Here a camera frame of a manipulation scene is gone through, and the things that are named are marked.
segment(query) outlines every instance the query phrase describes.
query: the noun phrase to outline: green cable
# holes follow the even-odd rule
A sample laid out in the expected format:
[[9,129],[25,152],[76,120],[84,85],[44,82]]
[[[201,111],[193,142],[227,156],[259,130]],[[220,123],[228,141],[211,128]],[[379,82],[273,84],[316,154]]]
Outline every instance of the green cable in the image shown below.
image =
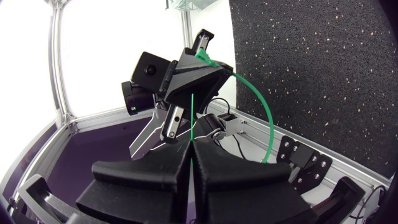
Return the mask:
[[[213,61],[212,59],[210,59],[209,55],[206,53],[206,51],[204,49],[199,49],[197,51],[197,53],[195,54],[195,58],[201,60],[202,62],[204,62],[208,65],[219,67],[219,64],[216,63],[215,61]],[[235,78],[237,78],[239,81],[243,82],[246,86],[248,86],[257,95],[257,97],[260,99],[260,102],[262,103],[264,109],[266,110],[268,122],[269,122],[270,134],[269,134],[269,142],[268,142],[267,152],[261,162],[263,162],[263,163],[267,162],[269,154],[271,153],[271,150],[272,150],[272,144],[274,142],[274,121],[272,120],[271,111],[268,107],[266,100],[264,99],[264,97],[262,97],[261,93],[257,90],[256,87],[254,87],[254,85],[252,85],[249,81],[247,81],[245,78],[238,75],[237,73],[233,72],[232,74],[233,74],[233,76],[235,76]]]
[[191,141],[193,140],[193,93],[191,98]]

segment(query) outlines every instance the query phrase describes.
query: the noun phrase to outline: white plastic part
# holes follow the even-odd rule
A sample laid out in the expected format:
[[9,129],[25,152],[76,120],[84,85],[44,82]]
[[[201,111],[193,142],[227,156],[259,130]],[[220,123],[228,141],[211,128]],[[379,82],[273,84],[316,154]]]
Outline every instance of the white plastic part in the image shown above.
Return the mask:
[[51,15],[45,1],[0,4],[0,180],[26,145],[57,118],[49,74]]
[[183,50],[180,11],[158,0],[71,1],[60,36],[65,93],[77,117],[125,107],[121,83],[143,51],[178,60]]
[[[218,0],[204,10],[191,11],[192,36],[196,37],[201,29],[212,32],[215,36],[210,41],[206,52],[211,59],[235,66],[234,37],[228,0]],[[219,91],[219,96],[236,106],[236,79],[230,77]]]

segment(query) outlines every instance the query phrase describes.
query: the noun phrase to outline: cable connector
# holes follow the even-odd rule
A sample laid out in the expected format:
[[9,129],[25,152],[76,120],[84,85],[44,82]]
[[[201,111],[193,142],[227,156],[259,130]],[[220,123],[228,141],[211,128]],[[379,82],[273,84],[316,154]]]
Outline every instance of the cable connector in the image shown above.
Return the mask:
[[195,58],[201,60],[202,62],[214,66],[214,67],[219,67],[220,65],[210,59],[209,55],[206,53],[206,50],[200,48],[197,53],[195,54]]

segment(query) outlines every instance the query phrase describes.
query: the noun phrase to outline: purple floor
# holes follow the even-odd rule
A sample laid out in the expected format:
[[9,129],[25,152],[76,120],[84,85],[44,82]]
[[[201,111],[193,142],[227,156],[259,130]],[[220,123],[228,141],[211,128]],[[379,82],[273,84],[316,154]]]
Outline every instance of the purple floor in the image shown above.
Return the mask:
[[94,179],[91,165],[96,161],[129,160],[129,146],[148,122],[146,118],[72,137],[47,182],[52,193],[76,208],[76,199]]

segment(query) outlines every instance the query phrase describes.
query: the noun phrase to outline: bright light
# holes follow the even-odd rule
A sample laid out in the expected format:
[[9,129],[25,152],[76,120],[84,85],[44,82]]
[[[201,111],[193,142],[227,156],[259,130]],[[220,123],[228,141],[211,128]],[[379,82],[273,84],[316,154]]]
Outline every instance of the bright light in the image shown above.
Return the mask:
[[49,76],[50,16],[43,0],[0,4],[0,180],[56,118]]

